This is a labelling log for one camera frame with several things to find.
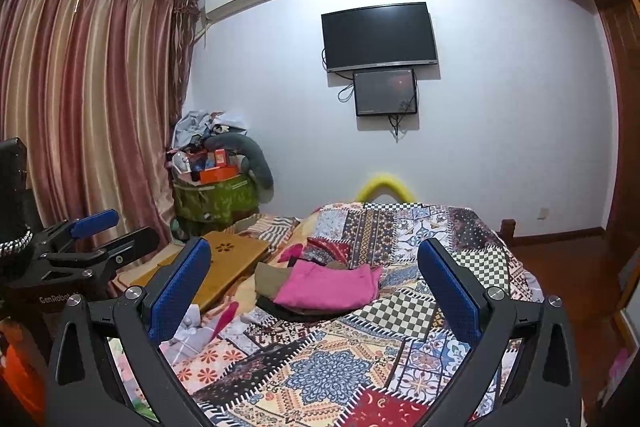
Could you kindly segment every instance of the bedspread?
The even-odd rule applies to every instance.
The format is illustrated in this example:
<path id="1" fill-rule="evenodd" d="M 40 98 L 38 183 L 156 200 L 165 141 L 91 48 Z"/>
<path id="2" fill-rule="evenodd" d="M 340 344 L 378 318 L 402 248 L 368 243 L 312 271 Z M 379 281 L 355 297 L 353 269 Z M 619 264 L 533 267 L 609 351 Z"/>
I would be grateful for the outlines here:
<path id="1" fill-rule="evenodd" d="M 470 349 L 418 271 L 426 238 L 436 237 L 486 287 L 531 300 L 530 274 L 468 208 L 339 203 L 323 207 L 312 225 L 305 235 L 350 244 L 350 267 L 383 266 L 379 298 L 322 323 L 289 323 L 258 308 L 236 316 L 174 368 L 215 425 L 413 425 Z M 510 342 L 475 416 L 493 408 L 517 349 Z"/>

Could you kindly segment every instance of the cable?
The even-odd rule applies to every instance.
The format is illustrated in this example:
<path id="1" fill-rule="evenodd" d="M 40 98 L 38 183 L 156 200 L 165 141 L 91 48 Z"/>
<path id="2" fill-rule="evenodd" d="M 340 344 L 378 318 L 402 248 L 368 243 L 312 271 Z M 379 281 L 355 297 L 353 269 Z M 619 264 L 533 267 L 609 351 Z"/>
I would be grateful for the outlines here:
<path id="1" fill-rule="evenodd" d="M 340 95 L 344 93 L 347 89 L 351 89 L 351 92 L 347 95 L 347 98 L 341 98 Z M 342 103 L 349 102 L 352 96 L 353 96 L 353 82 L 348 86 L 343 87 L 340 91 L 338 91 L 338 100 L 340 100 L 340 102 Z"/>
<path id="2" fill-rule="evenodd" d="M 322 53 L 320 54 L 320 56 L 322 57 L 322 66 L 324 68 L 324 70 L 326 71 L 326 58 L 324 58 L 324 48 L 322 48 Z M 332 71 L 333 74 L 337 74 L 338 76 L 340 76 L 341 78 L 344 78 L 345 80 L 350 80 L 351 82 L 353 82 L 353 76 L 344 76 L 343 74 L 338 73 L 337 71 Z"/>
<path id="3" fill-rule="evenodd" d="M 409 108 L 411 107 L 411 103 L 414 101 L 414 99 L 415 99 L 415 110 L 416 110 L 416 112 L 418 110 L 418 106 L 420 105 L 420 90 L 418 89 L 418 82 L 415 79 L 415 71 L 413 73 L 413 77 L 414 77 L 415 90 L 414 90 L 413 96 L 409 99 L 409 103 L 404 108 L 404 113 L 402 113 L 402 114 L 390 114 L 390 115 L 387 116 L 387 119 L 389 121 L 389 125 L 391 125 L 391 129 L 394 130 L 394 134 L 396 135 L 396 138 L 398 138 L 398 133 L 400 131 L 400 122 L 402 121 L 402 119 L 404 117 L 406 117 L 406 114 L 409 111 Z M 395 124 L 391 120 L 392 117 L 396 120 Z"/>

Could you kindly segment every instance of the folded clothes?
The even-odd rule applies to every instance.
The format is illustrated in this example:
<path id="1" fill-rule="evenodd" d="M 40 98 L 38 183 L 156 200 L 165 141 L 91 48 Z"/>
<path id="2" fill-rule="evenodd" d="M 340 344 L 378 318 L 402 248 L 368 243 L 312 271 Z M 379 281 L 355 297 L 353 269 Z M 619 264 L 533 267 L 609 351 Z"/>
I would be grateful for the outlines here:
<path id="1" fill-rule="evenodd" d="M 330 321 L 331 319 L 337 319 L 347 314 L 349 311 L 321 311 L 321 310 L 306 310 L 306 313 L 300 313 L 300 310 L 290 309 L 279 304 L 274 303 L 267 297 L 260 296 L 256 299 L 255 305 L 261 310 L 266 311 L 268 314 L 273 315 L 277 319 L 281 319 L 287 322 L 296 323 L 312 323 Z"/>
<path id="2" fill-rule="evenodd" d="M 273 299 L 280 288 L 287 282 L 293 268 L 278 268 L 265 263 L 255 266 L 255 292 L 268 299 Z"/>
<path id="3" fill-rule="evenodd" d="M 299 260 L 273 302 L 311 310 L 354 310 L 378 296 L 382 267 L 363 264 L 355 270 L 335 270 Z"/>

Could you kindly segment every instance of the monitor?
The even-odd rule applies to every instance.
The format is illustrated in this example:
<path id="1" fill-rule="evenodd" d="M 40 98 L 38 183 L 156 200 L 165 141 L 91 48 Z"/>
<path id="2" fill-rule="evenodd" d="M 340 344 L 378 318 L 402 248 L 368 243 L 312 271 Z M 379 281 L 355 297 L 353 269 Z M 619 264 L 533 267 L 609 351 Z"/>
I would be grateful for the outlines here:
<path id="1" fill-rule="evenodd" d="M 325 13 L 322 34 L 329 72 L 438 63 L 424 2 Z"/>
<path id="2" fill-rule="evenodd" d="M 357 71 L 353 93 L 357 116 L 418 112 L 414 70 Z"/>

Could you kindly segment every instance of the metal screw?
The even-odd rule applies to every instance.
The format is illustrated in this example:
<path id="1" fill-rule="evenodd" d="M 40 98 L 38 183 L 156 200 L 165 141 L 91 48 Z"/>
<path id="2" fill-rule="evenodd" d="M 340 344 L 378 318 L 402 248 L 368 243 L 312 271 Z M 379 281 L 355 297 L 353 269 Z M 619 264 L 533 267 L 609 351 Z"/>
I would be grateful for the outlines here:
<path id="1" fill-rule="evenodd" d="M 82 301 L 82 296 L 74 293 L 66 300 L 67 306 L 78 306 L 78 304 Z"/>
<path id="2" fill-rule="evenodd" d="M 132 286 L 131 288 L 127 288 L 127 291 L 124 292 L 124 296 L 127 299 L 135 300 L 142 295 L 142 288 L 140 286 Z"/>
<path id="3" fill-rule="evenodd" d="M 504 290 L 502 288 L 498 288 L 498 286 L 491 286 L 491 288 L 486 292 L 494 301 L 501 301 L 504 299 Z"/>
<path id="4" fill-rule="evenodd" d="M 549 295 L 548 297 L 549 304 L 551 304 L 554 308 L 559 308 L 562 306 L 562 299 L 557 295 Z"/>

